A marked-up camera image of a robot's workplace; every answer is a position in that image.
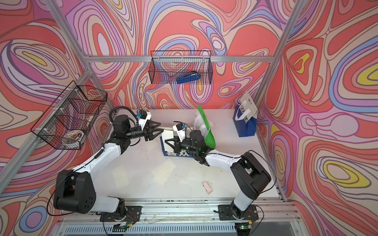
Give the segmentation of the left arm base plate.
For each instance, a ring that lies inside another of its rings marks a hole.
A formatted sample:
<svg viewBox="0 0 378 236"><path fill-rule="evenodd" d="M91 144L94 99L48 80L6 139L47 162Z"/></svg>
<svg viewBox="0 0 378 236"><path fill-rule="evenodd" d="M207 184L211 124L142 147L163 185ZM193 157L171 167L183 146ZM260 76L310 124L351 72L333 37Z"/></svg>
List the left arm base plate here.
<svg viewBox="0 0 378 236"><path fill-rule="evenodd" d="M120 206L115 212L101 213L100 222L136 223L140 220L142 206Z"/></svg>

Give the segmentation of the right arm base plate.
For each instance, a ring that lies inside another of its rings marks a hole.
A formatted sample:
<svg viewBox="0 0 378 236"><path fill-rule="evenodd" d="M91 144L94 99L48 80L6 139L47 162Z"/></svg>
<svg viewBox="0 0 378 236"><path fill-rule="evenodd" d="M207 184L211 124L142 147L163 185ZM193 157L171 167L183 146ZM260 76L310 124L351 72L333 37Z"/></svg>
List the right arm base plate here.
<svg viewBox="0 0 378 236"><path fill-rule="evenodd" d="M250 204L246 210L240 210L234 205L218 205L218 210L215 213L219 214L221 221L248 220L255 222L259 219L256 205L253 204Z"/></svg>

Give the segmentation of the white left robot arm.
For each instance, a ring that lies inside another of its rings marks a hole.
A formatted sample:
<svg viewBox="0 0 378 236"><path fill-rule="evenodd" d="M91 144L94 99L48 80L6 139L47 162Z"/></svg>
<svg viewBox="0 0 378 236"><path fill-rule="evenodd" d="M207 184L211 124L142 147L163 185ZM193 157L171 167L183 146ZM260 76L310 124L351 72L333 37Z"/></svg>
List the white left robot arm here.
<svg viewBox="0 0 378 236"><path fill-rule="evenodd" d="M117 116L112 122L110 138L98 152L72 170L63 170L58 174L53 194L55 209L67 213L98 213L102 216L101 221L138 221L136 216L131 217L124 200L97 194L93 183L108 164L131 146L132 139L152 141L163 132L159 122L141 117L137 120L131 126L133 120L127 115Z"/></svg>

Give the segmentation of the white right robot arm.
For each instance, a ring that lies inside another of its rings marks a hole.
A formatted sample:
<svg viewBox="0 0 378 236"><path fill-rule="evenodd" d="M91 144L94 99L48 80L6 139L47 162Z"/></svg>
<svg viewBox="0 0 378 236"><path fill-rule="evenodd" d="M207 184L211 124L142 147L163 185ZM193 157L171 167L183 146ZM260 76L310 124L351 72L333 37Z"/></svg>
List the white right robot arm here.
<svg viewBox="0 0 378 236"><path fill-rule="evenodd" d="M258 159L250 152L237 156L217 151L208 146L199 130L190 132L189 137L175 136L164 140L174 153L189 152L199 164L231 171L240 192L229 205L219 205L216 211L221 221L256 221L258 214L253 202L262 194L272 177Z"/></svg>

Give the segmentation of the blue white paper bag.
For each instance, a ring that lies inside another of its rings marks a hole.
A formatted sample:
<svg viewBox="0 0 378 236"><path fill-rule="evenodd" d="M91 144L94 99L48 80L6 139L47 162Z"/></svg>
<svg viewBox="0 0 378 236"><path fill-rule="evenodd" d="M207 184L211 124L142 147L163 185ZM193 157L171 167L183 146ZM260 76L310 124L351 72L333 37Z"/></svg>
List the blue white paper bag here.
<svg viewBox="0 0 378 236"><path fill-rule="evenodd" d="M186 149L183 150L175 150L175 140L178 140L180 143L180 139L177 133L173 130L173 128L168 128L163 131L163 133L159 137L161 150L164 156L174 156L174 157L188 157L192 158L193 154Z"/></svg>

